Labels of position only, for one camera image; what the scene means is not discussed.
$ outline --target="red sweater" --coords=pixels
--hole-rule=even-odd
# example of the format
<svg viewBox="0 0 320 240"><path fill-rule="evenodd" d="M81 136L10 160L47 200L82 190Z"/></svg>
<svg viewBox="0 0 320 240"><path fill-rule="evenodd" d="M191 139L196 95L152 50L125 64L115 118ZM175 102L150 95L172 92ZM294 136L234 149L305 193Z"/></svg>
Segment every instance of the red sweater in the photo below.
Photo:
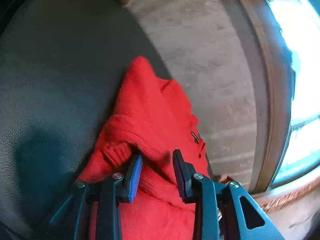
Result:
<svg viewBox="0 0 320 240"><path fill-rule="evenodd" d="M172 152L180 149L186 162L208 176L205 143L200 138L196 143L191 135L198 134L197 124L180 85L157 78L145 58L135 58L113 115L78 178L88 183L101 181L130 158L132 146L143 153L137 196L131 204L120 204L123 240L192 239L194 204L184 204L179 197Z"/></svg>

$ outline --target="zipper pull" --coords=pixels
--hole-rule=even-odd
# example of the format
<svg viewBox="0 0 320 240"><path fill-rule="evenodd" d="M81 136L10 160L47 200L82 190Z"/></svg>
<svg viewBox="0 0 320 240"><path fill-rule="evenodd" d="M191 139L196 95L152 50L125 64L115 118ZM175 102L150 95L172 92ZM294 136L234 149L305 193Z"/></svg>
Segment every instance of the zipper pull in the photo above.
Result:
<svg viewBox="0 0 320 240"><path fill-rule="evenodd" d="M195 138L195 143L199 144L199 138L194 132L191 132L191 135Z"/></svg>

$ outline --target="metal screw head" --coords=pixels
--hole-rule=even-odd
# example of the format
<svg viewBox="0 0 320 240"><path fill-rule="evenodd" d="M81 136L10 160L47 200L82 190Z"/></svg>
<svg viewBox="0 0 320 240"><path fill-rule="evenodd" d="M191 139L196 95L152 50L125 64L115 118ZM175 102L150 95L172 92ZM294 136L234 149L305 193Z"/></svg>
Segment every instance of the metal screw head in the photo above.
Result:
<svg viewBox="0 0 320 240"><path fill-rule="evenodd" d="M221 210L218 208L218 220L220 221L222 218Z"/></svg>
<svg viewBox="0 0 320 240"><path fill-rule="evenodd" d="M76 183L76 186L77 186L78 188L84 187L84 186L85 186L85 181L83 181L83 180L78 181L78 182Z"/></svg>
<svg viewBox="0 0 320 240"><path fill-rule="evenodd" d="M119 173L119 172L116 172L116 173L114 173L113 175L112 175L112 177L114 178L114 179L121 179L122 178L122 174L121 173Z"/></svg>
<svg viewBox="0 0 320 240"><path fill-rule="evenodd" d="M229 182L229 185L231 186L231 187L235 187L235 188L238 188L240 185L239 185L239 183L238 182L235 182L235 181L230 181Z"/></svg>
<svg viewBox="0 0 320 240"><path fill-rule="evenodd" d="M195 174L193 174L193 177L195 179L203 179L203 175L201 173L195 173Z"/></svg>

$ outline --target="bright window glass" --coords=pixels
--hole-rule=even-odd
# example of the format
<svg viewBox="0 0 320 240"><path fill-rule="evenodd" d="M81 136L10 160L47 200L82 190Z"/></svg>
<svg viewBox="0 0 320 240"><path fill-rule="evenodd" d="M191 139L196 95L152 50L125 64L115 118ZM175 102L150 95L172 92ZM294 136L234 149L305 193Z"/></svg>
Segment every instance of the bright window glass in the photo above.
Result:
<svg viewBox="0 0 320 240"><path fill-rule="evenodd" d="M272 0L269 6L292 52L296 73L290 121L293 129L274 180L277 183L320 160L320 18L307 0Z"/></svg>
<svg viewBox="0 0 320 240"><path fill-rule="evenodd" d="M320 29L298 0L273 0L270 7L292 52L296 88L291 123L299 123L320 114Z"/></svg>
<svg viewBox="0 0 320 240"><path fill-rule="evenodd" d="M275 182L306 170L320 158L320 119L291 132L289 145Z"/></svg>

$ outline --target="black leather surface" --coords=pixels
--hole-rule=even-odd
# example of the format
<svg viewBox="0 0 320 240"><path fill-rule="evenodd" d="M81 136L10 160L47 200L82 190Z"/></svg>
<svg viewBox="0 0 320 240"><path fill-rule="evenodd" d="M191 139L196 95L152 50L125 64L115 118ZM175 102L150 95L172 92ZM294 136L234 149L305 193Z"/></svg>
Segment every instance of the black leather surface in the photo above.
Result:
<svg viewBox="0 0 320 240"><path fill-rule="evenodd" d="M169 73L113 0L28 0L0 37L0 220L29 238L70 186L129 62Z"/></svg>
<svg viewBox="0 0 320 240"><path fill-rule="evenodd" d="M7 228L1 222L0 222L0 238L1 240L12 240L11 236L7 231Z"/></svg>

